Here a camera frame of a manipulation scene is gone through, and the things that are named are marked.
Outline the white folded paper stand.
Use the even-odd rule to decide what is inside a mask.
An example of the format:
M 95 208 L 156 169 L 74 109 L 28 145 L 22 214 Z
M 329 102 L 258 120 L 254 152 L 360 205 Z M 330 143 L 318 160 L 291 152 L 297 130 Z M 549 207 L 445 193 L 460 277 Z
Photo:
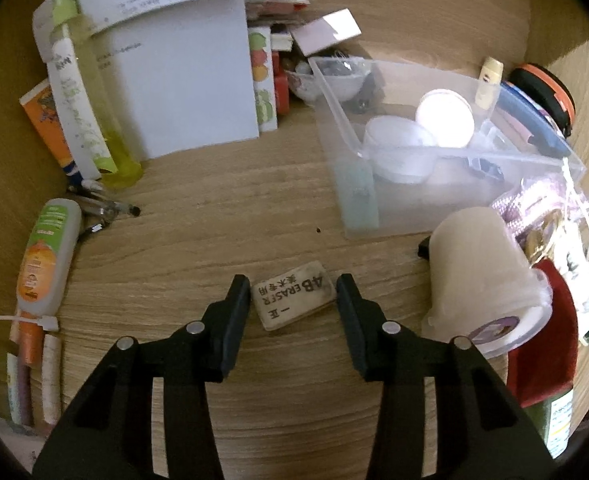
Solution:
M 259 136 L 244 0 L 78 0 L 136 158 Z

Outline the cream lotion bottle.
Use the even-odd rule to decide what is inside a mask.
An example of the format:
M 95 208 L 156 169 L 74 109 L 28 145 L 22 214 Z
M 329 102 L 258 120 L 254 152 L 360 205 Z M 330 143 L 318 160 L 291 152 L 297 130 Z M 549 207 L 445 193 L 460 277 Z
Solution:
M 487 56 L 481 66 L 475 102 L 481 110 L 489 110 L 499 98 L 504 64 Z

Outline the white bowl of trinkets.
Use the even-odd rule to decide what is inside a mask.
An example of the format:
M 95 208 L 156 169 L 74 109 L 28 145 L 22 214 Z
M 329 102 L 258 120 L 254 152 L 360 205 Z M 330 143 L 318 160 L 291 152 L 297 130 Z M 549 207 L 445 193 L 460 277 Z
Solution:
M 319 58 L 319 70 L 340 102 L 355 98 L 364 86 L 369 70 L 358 58 Z M 295 70 L 285 70 L 290 91 L 307 105 L 323 96 L 309 62 L 300 62 Z

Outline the green glass jar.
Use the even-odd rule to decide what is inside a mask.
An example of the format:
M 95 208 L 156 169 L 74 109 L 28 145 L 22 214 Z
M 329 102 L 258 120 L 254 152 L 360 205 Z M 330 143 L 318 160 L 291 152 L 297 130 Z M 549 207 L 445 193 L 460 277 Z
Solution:
M 525 408 L 554 460 L 566 451 L 571 435 L 573 389 Z

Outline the white AB eraser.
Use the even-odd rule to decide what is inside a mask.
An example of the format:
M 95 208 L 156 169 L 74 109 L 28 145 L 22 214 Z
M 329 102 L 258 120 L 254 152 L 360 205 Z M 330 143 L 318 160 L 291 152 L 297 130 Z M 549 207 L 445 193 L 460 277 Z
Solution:
M 311 261 L 251 287 L 264 330 L 273 332 L 321 310 L 336 299 L 323 264 Z

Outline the clear plastic storage bin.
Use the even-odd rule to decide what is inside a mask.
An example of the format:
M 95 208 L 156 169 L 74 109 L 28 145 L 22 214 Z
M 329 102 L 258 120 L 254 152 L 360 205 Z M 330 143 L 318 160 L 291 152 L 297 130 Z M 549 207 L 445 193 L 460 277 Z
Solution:
M 540 155 L 519 139 L 515 130 L 495 110 L 498 99 L 489 110 L 477 107 L 478 79 L 414 63 L 359 58 L 369 70 L 369 76 L 355 98 L 340 102 L 319 70 L 319 58 L 316 56 L 309 62 L 323 91 L 314 108 L 319 140 L 333 173 L 346 236 L 359 238 L 428 232 L 456 210 L 488 206 L 523 182 L 561 171 L 563 158 Z M 363 146 L 368 120 L 380 115 L 395 115 L 415 122 L 421 97 L 433 89 L 453 90 L 468 101 L 475 118 L 471 141 L 465 148 L 429 146 L 436 163 L 423 183 L 393 183 L 376 176 L 371 156 Z M 569 148 L 571 155 L 565 158 L 569 160 L 572 179 L 580 181 L 585 166 L 570 145 Z M 379 229 L 376 231 L 351 231 L 345 225 L 342 174 L 348 162 L 368 162 L 372 168 L 379 211 Z

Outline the orange green lotion tube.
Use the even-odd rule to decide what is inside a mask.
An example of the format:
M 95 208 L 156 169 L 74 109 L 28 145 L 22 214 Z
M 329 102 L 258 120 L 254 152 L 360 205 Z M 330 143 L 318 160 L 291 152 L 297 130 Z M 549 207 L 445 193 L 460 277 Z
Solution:
M 21 311 L 38 318 L 57 314 L 66 291 L 82 211 L 74 200 L 48 200 L 33 226 L 17 282 Z

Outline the pink round mini fan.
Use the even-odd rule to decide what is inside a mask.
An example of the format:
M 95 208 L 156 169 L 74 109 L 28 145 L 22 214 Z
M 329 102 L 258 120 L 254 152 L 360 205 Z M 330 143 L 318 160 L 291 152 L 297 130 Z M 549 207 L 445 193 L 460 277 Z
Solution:
M 415 122 L 423 142 L 436 148 L 465 148 L 475 133 L 475 118 L 468 101 L 450 89 L 433 89 L 418 103 Z

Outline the black orange zip case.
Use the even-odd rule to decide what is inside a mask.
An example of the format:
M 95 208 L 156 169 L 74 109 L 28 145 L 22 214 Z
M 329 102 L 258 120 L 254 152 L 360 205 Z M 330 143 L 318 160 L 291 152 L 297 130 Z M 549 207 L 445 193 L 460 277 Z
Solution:
M 571 136 L 577 116 L 575 100 L 555 74 L 542 65 L 523 63 L 511 71 L 508 81 L 544 108 L 566 139 Z

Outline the yellow green spray bottle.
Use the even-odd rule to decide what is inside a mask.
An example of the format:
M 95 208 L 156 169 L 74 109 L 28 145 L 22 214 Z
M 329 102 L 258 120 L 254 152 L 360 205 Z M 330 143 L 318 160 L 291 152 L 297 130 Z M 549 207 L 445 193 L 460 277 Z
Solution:
M 128 188 L 142 166 L 127 147 L 96 60 L 88 25 L 76 0 L 52 0 L 50 50 L 62 90 L 90 159 L 107 188 Z

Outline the white brown lip tube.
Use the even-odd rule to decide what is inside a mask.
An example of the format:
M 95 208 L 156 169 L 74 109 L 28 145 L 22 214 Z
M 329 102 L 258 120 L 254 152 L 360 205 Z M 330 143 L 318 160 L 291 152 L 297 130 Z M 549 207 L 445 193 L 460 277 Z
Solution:
M 44 422 L 55 426 L 61 416 L 62 342 L 52 334 L 44 336 L 42 355 L 42 408 Z

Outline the small white cardboard box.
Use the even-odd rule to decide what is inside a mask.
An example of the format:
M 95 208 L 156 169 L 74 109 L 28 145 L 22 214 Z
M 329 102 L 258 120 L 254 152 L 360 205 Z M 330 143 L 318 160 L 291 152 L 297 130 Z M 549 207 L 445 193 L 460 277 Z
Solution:
M 293 42 L 304 56 L 310 56 L 362 33 L 349 9 L 326 14 L 321 18 L 289 29 Z

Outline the red pouch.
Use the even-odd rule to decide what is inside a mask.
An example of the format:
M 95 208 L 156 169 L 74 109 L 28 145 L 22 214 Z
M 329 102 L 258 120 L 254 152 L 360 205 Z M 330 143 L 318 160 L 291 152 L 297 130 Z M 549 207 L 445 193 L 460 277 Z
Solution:
M 507 388 L 522 408 L 567 392 L 578 361 L 578 320 L 570 289 L 549 259 L 535 267 L 552 289 L 552 316 L 529 341 L 508 353 Z

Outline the black pens cluster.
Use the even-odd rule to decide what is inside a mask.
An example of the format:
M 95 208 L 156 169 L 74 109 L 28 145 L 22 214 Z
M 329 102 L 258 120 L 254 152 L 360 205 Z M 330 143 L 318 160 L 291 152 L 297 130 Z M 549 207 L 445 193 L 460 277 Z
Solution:
M 115 200 L 108 188 L 95 180 L 86 179 L 77 184 L 70 184 L 68 193 L 82 211 L 83 221 L 78 237 L 80 242 L 107 229 L 120 214 L 137 218 L 142 213 L 142 209 L 134 204 Z

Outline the orange capped marker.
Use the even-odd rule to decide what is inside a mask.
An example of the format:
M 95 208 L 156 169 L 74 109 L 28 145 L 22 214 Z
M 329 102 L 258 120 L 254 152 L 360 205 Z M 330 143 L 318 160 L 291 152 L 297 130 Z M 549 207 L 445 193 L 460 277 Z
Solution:
M 25 365 L 39 367 L 42 362 L 44 330 L 37 318 L 28 312 L 20 312 L 19 351 Z

